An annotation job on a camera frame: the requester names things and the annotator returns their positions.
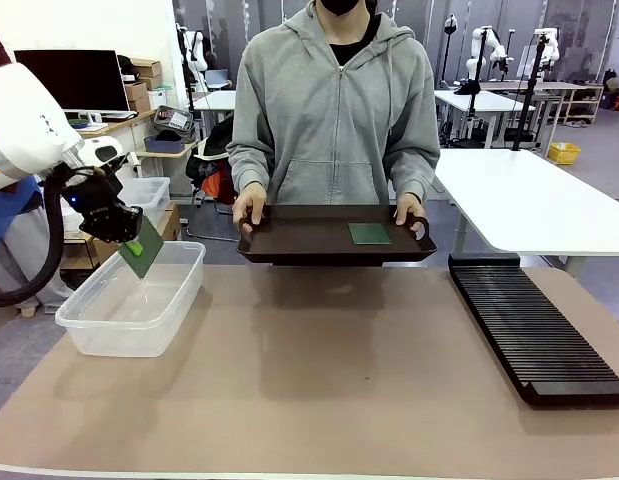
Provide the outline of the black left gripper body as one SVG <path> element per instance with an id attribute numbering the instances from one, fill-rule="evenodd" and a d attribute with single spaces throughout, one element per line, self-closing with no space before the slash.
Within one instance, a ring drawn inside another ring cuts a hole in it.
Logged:
<path id="1" fill-rule="evenodd" d="M 122 184 L 115 175 L 79 175 L 79 178 L 80 182 L 65 186 L 63 198 L 85 221 L 123 210 L 123 202 L 118 198 Z"/>

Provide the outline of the person's right hand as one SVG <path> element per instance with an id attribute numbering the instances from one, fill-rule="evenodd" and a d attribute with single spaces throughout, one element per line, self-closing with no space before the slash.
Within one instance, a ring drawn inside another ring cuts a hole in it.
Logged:
<path id="1" fill-rule="evenodd" d="M 260 225 L 266 201 L 267 193 L 257 182 L 247 185 L 238 195 L 232 209 L 233 223 L 242 236 L 250 235 Z"/>

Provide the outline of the person's left hand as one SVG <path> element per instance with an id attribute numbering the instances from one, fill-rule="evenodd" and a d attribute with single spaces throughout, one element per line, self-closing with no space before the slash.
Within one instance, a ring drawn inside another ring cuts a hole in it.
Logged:
<path id="1" fill-rule="evenodd" d="M 395 223 L 398 226 L 407 225 L 411 231 L 418 233 L 422 223 L 412 222 L 411 217 L 425 218 L 426 213 L 418 197 L 412 193 L 403 193 L 397 198 L 395 210 Z"/>

